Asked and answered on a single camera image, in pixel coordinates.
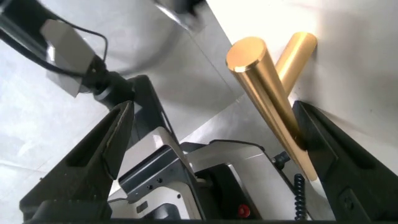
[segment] brass cylinder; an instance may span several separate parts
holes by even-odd
[[[290,157],[308,179],[315,180],[317,173],[307,152],[300,148],[299,126],[265,42],[257,37],[238,41],[229,50],[226,63]]]
[[[289,96],[306,62],[315,50],[317,38],[307,32],[295,33],[275,65],[284,90]]]
[[[262,89],[268,94],[289,133],[300,144],[302,137],[299,125],[279,80],[266,43],[257,37],[242,39],[231,47],[226,61],[228,68],[235,73],[235,76],[242,76],[245,73],[249,78],[255,78],[257,82],[261,83]]]

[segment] gray surface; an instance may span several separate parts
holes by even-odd
[[[174,23],[151,1],[42,2],[70,22],[108,37],[110,70],[133,68],[136,73],[127,77],[148,74],[179,139],[235,100],[231,90],[236,85],[232,85],[233,80],[225,80],[230,77],[220,75],[218,70],[224,66],[224,59],[211,59],[226,53],[229,43],[207,7],[203,9],[204,29],[191,34],[180,29],[165,60],[159,60],[153,67],[143,67],[145,58],[156,55],[170,32],[176,30]],[[208,26],[217,28],[208,33]],[[211,35],[208,43],[222,48],[207,52],[206,43],[197,40],[206,35]],[[102,55],[102,40],[83,36]],[[90,95],[72,98],[46,79],[44,69],[3,42],[0,70],[0,222],[20,223],[19,200],[107,111]]]

